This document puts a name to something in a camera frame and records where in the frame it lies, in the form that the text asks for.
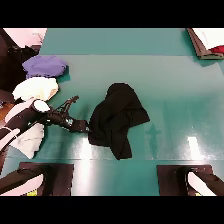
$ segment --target yellow label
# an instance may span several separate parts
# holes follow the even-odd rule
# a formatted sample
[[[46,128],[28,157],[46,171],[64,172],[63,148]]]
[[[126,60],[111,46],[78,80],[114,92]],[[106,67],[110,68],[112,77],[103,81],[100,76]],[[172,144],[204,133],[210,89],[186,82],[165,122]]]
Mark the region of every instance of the yellow label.
[[[27,196],[37,196],[37,190],[28,192]]]

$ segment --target purple cloth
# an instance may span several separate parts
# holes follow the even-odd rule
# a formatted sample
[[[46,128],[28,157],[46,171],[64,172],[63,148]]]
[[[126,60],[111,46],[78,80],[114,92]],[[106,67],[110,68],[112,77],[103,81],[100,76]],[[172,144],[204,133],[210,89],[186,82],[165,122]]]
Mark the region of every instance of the purple cloth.
[[[32,77],[55,78],[63,74],[67,63],[54,56],[34,56],[23,63],[23,68],[27,71],[26,79]]]

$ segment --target glossy table surface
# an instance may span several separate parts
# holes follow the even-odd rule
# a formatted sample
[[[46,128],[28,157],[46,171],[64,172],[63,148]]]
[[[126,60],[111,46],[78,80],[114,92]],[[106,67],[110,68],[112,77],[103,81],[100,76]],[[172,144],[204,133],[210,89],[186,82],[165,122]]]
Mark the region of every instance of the glossy table surface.
[[[133,158],[121,161],[86,134],[46,127],[33,161],[74,163],[72,195],[158,195],[157,164],[211,164],[224,179],[223,64],[199,61],[186,30],[48,29],[40,54],[69,65],[52,106],[79,95],[70,115],[89,120],[109,86],[125,82],[151,119],[129,130]],[[2,176],[20,161],[10,147]]]

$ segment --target folded black shirt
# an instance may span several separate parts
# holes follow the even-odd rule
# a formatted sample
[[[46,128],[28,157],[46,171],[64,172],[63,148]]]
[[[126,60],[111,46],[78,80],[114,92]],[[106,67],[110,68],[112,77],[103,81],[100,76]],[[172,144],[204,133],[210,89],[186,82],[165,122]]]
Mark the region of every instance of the folded black shirt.
[[[92,114],[89,143],[110,147],[117,160],[131,158],[128,129],[148,121],[149,116],[134,90],[127,84],[115,83]]]

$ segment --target teal table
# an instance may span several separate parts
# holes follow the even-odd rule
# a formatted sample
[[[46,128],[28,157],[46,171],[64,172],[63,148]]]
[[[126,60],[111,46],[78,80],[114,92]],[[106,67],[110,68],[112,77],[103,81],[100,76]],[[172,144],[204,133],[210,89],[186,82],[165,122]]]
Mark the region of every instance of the teal table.
[[[211,164],[224,179],[222,62],[199,61],[186,30],[48,29],[40,54],[69,64],[52,106],[79,95],[70,115],[89,120],[109,86],[125,82],[151,119],[129,130],[133,158],[121,161],[86,134],[46,127],[31,161],[74,164],[72,195],[159,195],[158,164]],[[10,147],[2,176],[21,161]]]

